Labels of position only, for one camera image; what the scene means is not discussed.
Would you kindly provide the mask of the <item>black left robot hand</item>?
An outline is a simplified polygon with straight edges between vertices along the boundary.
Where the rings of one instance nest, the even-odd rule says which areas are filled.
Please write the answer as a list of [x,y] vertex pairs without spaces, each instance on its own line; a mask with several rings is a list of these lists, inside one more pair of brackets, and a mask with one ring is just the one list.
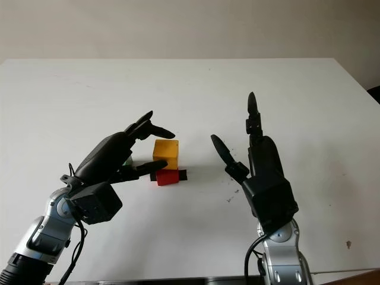
[[144,140],[150,135],[172,139],[175,134],[151,123],[153,111],[149,111],[126,130],[112,134],[87,155],[75,171],[75,177],[87,185],[109,180],[132,154],[136,140]]

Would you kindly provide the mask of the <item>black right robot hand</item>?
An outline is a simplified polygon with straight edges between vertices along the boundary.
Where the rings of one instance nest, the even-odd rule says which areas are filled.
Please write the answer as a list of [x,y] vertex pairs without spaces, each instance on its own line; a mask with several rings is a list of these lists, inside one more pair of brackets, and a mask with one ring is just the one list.
[[283,174],[283,168],[274,141],[263,134],[261,114],[253,92],[248,96],[248,118],[246,133],[249,135],[249,167],[235,161],[225,143],[215,134],[211,135],[212,143],[223,162],[225,172],[237,183],[242,184],[248,175],[262,176],[271,172]]

